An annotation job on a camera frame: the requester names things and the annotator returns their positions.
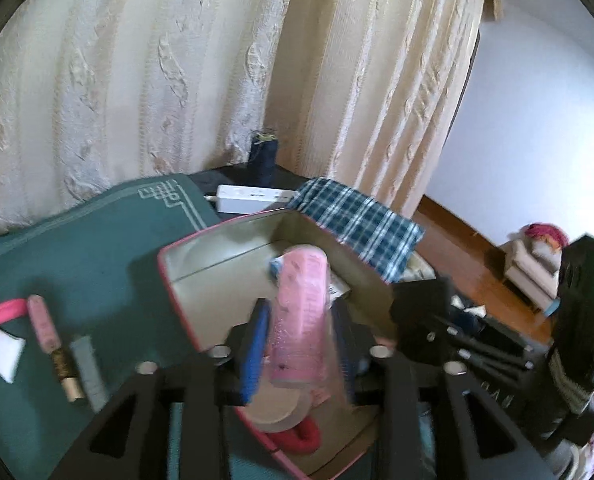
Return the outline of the white folded packet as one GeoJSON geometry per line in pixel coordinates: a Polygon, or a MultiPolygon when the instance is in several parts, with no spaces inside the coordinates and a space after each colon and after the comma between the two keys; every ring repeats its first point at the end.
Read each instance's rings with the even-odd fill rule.
{"type": "Polygon", "coordinates": [[[0,377],[12,384],[26,340],[0,330],[0,377]]]}

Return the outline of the blue white medicine box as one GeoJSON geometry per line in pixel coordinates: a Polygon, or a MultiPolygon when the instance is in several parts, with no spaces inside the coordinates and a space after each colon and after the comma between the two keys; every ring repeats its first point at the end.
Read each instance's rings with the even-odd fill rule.
{"type": "MultiPolygon", "coordinates": [[[[283,268],[283,263],[284,256],[273,258],[269,263],[270,276],[275,284],[279,282],[279,274],[283,268]]],[[[329,298],[335,300],[337,298],[347,297],[350,292],[350,286],[336,273],[329,271],[329,298]]]]}

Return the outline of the green desk mat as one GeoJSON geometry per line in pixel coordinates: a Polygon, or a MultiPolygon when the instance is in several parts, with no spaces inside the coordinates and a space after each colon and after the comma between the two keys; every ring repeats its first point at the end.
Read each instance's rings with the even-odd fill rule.
{"type": "MultiPolygon", "coordinates": [[[[189,177],[116,186],[0,237],[0,302],[42,296],[62,341],[90,336],[112,394],[140,362],[166,367],[195,353],[158,255],[218,222],[189,177]]],[[[47,479],[93,413],[66,400],[27,316],[2,330],[26,344],[14,382],[0,377],[0,458],[14,479],[47,479]]]]}

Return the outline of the white power strip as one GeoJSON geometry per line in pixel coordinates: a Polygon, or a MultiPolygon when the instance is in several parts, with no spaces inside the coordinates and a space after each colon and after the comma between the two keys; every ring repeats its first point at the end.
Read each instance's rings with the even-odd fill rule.
{"type": "Polygon", "coordinates": [[[220,184],[215,193],[205,198],[220,214],[257,214],[285,207],[295,194],[295,191],[281,188],[220,184]]]}

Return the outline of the red tin storage box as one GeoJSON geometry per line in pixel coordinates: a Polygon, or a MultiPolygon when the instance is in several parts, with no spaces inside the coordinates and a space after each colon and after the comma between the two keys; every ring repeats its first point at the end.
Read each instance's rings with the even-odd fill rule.
{"type": "MultiPolygon", "coordinates": [[[[323,249],[332,271],[350,287],[352,318],[370,326],[376,337],[395,339],[390,286],[312,220],[293,210],[277,210],[217,224],[159,252],[160,275],[196,349],[220,344],[232,326],[247,320],[258,298],[275,294],[269,263],[295,245],[323,249]]],[[[375,408],[350,408],[336,386],[313,417],[321,430],[321,448],[299,456],[275,448],[238,408],[225,411],[232,478],[370,478],[375,408]]]]}

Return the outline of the blue plaid cloth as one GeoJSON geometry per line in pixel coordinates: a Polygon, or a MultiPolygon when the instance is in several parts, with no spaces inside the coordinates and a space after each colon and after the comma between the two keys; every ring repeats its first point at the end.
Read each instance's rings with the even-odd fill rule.
{"type": "Polygon", "coordinates": [[[389,284],[402,280],[414,249],[425,234],[418,223],[331,179],[307,181],[287,206],[330,232],[389,284]]]}

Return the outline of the cream patterned curtain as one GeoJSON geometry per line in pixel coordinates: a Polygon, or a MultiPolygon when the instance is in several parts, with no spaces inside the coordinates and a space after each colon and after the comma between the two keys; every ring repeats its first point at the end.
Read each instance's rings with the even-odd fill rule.
{"type": "Polygon", "coordinates": [[[244,162],[411,216],[501,0],[0,0],[0,231],[244,162]]]}

